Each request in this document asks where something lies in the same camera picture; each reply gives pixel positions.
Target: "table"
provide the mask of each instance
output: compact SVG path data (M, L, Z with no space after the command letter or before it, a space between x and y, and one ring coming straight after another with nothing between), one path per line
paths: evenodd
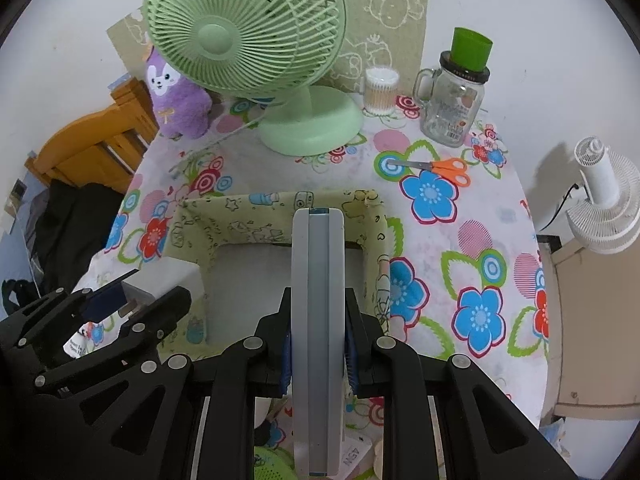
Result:
M354 96L362 104L360 96ZM238 99L217 105L200 139L156 137L115 219L103 252L78 288L97 288L160 257L176 206L204 194L295 191L312 205L318 189L374 189L385 202L390 308L385 328L419 353L471 357L538 425L546 385L548 321L542 263L526 198L509 152L484 110L457 149L425 137L420 110L399 96L396 110L366 112L347 145L316 156L268 150L256 120L262 109ZM395 158L462 158L470 184L393 164ZM89 323L65 347L80 355L111 342L124 320ZM193 337L202 327L193 327ZM380 399L346 402L350 427L382 436ZM291 439L286 410L271 428L273 447ZM362 468L370 461L363 462Z

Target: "small white fan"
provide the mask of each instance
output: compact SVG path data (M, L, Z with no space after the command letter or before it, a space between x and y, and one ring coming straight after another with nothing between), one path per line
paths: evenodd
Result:
M578 142L574 155L588 198L567 211L569 227L589 250L619 253L640 234L640 171L597 137Z

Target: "plush alpaca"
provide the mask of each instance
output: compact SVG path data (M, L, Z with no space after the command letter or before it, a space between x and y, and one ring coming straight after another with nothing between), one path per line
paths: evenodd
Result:
M172 68L155 48L146 60L146 84L160 132L165 137L184 135L197 139L204 135L209 127L211 97Z

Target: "wooden headboard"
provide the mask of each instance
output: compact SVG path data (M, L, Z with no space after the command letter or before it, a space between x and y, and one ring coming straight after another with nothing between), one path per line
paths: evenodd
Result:
M131 79L111 96L115 104L55 133L25 166L43 184L97 182L126 192L148 144L158 132L145 86Z

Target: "glass jar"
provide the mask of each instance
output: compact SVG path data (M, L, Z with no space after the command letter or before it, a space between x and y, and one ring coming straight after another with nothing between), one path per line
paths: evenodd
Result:
M418 72L414 102L422 108L420 129L430 139L445 146L462 146L484 97L489 69L473 72L453 63L450 51L440 55L440 66ZM427 95L420 98L422 80L428 77Z

